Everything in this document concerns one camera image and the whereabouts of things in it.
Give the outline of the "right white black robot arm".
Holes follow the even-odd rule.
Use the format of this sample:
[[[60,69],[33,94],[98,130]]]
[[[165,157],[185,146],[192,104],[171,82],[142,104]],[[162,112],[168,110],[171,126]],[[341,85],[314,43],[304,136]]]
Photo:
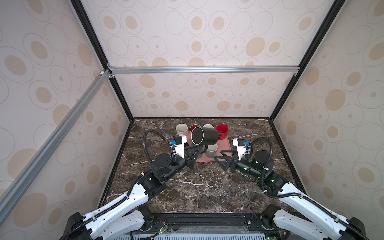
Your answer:
[[[261,218],[265,229],[274,226],[307,240],[366,240],[364,224],[357,218],[348,219],[324,207],[284,177],[273,171],[274,161],[267,151],[255,152],[248,160],[237,154],[231,157],[222,152],[215,161],[224,171],[238,171],[257,181],[269,198],[279,200],[301,214],[297,217],[276,206],[269,206]]]

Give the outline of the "grey mug back row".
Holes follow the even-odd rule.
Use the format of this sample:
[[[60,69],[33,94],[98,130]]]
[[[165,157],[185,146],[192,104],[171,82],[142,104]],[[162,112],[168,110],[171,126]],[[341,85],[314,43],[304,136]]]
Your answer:
[[[206,150],[206,156],[208,158],[214,158],[218,150],[218,144],[208,145]]]

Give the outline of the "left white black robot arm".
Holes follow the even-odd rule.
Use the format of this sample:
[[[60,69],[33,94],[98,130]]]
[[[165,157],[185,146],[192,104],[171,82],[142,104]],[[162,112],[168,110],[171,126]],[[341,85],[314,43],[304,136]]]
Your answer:
[[[149,158],[150,168],[141,173],[128,191],[112,202],[85,215],[75,213],[68,219],[63,240],[107,240],[120,234],[136,231],[151,219],[144,208],[149,200],[166,188],[166,182],[183,168],[192,169],[198,155],[206,146],[170,144],[171,154]]]

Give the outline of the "white ribbed-bottom mug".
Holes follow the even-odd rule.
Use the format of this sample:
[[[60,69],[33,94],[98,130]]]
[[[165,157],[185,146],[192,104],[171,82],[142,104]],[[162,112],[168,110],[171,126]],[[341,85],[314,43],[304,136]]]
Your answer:
[[[210,129],[214,129],[214,126],[211,125],[211,124],[205,124],[203,125],[203,128],[210,128]]]

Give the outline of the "pale pink mug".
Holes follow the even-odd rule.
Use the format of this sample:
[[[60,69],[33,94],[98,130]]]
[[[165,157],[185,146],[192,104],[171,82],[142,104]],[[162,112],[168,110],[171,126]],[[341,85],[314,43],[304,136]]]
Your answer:
[[[177,135],[187,136],[188,134],[188,126],[186,124],[178,124],[176,126]]]

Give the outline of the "black mug white rim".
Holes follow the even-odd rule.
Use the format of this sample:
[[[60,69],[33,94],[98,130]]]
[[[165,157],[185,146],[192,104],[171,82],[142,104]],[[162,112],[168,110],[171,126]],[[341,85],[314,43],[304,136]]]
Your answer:
[[[214,145],[219,140],[216,129],[196,127],[191,132],[191,140],[194,145]]]

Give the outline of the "cream mug red inside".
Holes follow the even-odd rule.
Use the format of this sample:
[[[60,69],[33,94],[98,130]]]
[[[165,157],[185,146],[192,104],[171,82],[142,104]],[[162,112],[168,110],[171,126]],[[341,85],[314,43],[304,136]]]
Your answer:
[[[190,132],[192,132],[193,130],[194,130],[194,128],[196,128],[196,127],[199,127],[200,125],[192,125],[192,126],[190,126]]]

